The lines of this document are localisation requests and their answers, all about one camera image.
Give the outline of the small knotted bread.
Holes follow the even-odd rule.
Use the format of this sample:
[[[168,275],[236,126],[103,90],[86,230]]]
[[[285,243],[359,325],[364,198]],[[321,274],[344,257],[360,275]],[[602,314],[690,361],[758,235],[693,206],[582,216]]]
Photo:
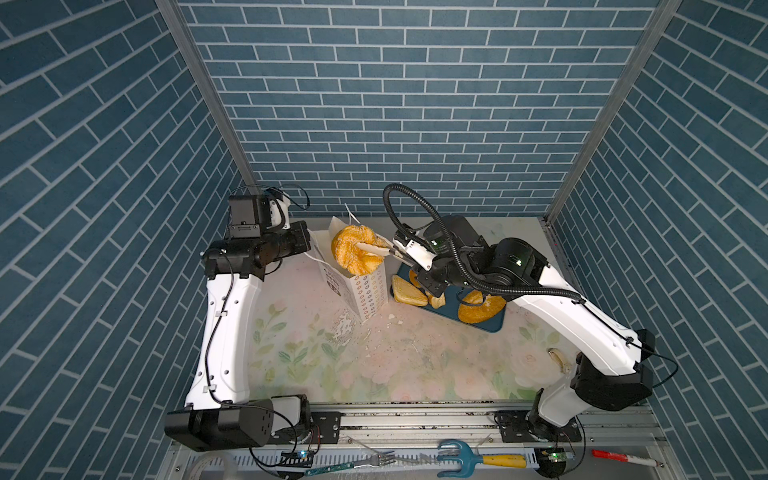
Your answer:
[[[439,309],[446,305],[445,295],[442,294],[439,297],[429,296],[429,304],[433,309]]]

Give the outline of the triangular toast slice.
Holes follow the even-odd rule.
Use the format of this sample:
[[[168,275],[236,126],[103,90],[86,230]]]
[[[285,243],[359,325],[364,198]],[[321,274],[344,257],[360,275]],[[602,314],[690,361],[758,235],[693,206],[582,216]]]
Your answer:
[[[428,297],[424,292],[400,276],[395,275],[392,277],[391,289],[394,299],[398,303],[417,307],[424,307],[429,303]]]

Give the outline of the white paper bag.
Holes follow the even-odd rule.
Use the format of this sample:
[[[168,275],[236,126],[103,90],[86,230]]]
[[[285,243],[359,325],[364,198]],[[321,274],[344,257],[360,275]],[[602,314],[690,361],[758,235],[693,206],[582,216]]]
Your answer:
[[[349,225],[363,225],[356,216],[347,209],[347,220],[333,217],[326,230],[310,231],[312,254],[309,257],[315,261],[325,278],[326,284],[333,293],[338,295],[349,309],[361,320],[373,317],[387,302],[386,278],[384,261],[370,275],[353,276],[340,267],[331,252],[331,242],[335,235]],[[386,256],[386,248],[358,244],[363,250]]]

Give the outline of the twisted sugar bread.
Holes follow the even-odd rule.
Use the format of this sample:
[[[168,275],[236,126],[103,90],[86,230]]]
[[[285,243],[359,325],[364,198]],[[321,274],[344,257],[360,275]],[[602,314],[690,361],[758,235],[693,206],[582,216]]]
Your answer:
[[[358,244],[387,248],[387,243],[367,226],[349,225],[339,231],[331,242],[331,252],[337,264],[353,276],[373,273],[383,257],[363,250]]]

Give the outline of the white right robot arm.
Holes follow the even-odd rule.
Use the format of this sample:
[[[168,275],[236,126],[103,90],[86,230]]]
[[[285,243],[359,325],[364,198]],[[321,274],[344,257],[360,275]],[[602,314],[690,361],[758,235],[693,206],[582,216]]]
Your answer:
[[[535,437],[554,440],[591,407],[620,411],[651,395],[654,375],[645,361],[655,352],[654,335],[600,311],[528,242],[489,244],[464,217],[449,215],[420,229],[399,224],[391,251],[409,270],[401,280],[441,315],[495,333],[505,307],[516,305],[578,349],[574,366],[536,393],[526,416]]]

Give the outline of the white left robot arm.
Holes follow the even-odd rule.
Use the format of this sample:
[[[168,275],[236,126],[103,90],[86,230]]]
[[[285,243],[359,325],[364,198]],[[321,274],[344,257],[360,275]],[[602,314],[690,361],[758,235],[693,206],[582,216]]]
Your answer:
[[[203,253],[207,314],[200,359],[183,408],[165,418],[168,437],[207,452],[297,444],[311,431],[305,395],[254,400],[247,372],[267,266],[310,248],[307,225],[298,221],[277,233],[215,241]]]

